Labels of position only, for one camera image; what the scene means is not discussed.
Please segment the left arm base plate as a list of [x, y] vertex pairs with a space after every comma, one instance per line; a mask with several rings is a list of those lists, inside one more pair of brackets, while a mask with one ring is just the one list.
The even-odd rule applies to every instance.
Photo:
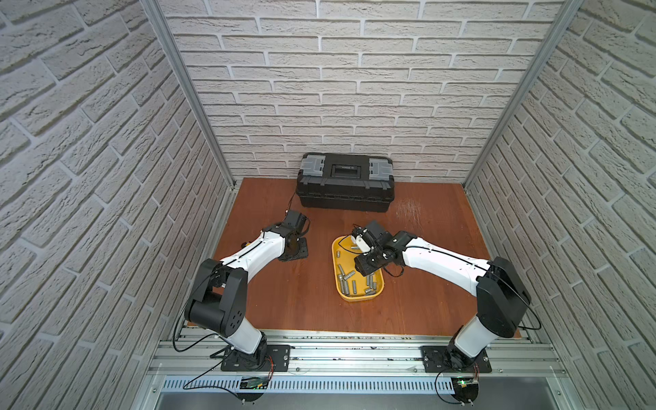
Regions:
[[290, 345], [262, 345], [249, 355], [231, 350], [220, 364], [222, 372], [287, 372], [290, 363]]

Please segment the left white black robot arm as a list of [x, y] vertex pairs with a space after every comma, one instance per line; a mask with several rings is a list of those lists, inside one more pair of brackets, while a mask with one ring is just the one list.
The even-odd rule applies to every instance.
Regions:
[[249, 282], [272, 261], [307, 258], [309, 227], [306, 215], [289, 211], [282, 222], [264, 228], [235, 254], [204, 261], [184, 306], [184, 318], [219, 334], [236, 357], [262, 365], [268, 358], [266, 335], [245, 319]]

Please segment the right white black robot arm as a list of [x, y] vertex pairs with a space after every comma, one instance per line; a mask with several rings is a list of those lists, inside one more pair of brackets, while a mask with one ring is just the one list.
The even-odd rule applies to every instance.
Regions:
[[445, 360], [452, 369], [473, 365], [498, 338], [512, 338], [531, 305], [529, 292], [514, 265], [502, 257], [487, 261], [464, 256], [409, 232], [393, 235], [376, 221], [355, 227], [351, 237], [361, 251], [355, 258], [355, 268], [363, 276], [394, 263], [431, 273], [477, 299], [477, 313], [446, 348]]

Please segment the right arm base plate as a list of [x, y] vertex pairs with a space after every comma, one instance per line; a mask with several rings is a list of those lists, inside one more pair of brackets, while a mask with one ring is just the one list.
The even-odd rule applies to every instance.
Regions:
[[440, 345], [420, 347], [421, 358], [426, 373], [459, 372], [491, 373], [490, 358], [484, 348], [475, 358], [460, 353], [456, 348]]

